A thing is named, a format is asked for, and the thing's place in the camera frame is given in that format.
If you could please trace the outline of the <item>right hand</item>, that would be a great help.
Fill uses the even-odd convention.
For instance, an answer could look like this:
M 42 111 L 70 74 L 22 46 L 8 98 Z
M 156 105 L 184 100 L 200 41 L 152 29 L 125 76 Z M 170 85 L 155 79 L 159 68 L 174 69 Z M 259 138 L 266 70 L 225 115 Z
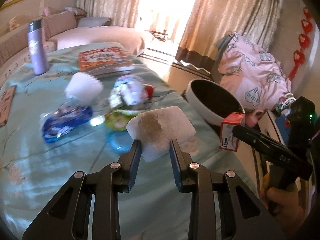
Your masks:
M 304 222 L 304 210 L 299 205 L 297 185 L 292 184 L 289 191 L 271 187 L 268 173 L 263 178 L 259 197 L 266 209 L 271 202 L 277 204 L 274 219 L 279 223 L 286 238 L 291 239 Z

